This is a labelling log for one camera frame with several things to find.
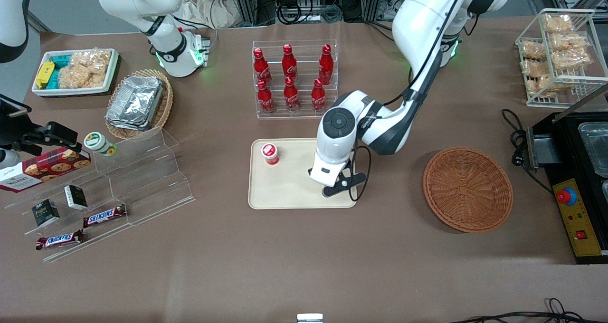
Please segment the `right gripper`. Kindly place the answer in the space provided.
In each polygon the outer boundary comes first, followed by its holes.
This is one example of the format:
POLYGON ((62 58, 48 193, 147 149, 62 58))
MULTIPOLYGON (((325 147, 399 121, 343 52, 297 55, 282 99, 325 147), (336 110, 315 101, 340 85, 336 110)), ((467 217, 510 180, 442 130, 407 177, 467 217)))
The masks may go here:
POLYGON ((77 147, 78 133, 57 122, 46 126, 33 123, 29 117, 32 108, 8 96, 1 95, 0 145, 7 150, 41 155, 41 145, 77 147))

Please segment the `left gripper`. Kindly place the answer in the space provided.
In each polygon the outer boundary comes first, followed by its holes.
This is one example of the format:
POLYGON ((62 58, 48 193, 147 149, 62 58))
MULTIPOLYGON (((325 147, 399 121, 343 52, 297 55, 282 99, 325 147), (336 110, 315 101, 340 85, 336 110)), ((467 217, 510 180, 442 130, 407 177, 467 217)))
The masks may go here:
POLYGON ((365 184, 367 181, 365 173, 351 174, 349 171, 343 171, 347 167, 347 161, 330 163, 321 158, 315 158, 313 162, 313 167, 310 169, 310 178, 318 184, 334 185, 332 187, 325 186, 322 189, 322 195, 326 198, 337 195, 342 191, 350 191, 352 187, 365 184), (341 172, 342 181, 336 182, 341 172))

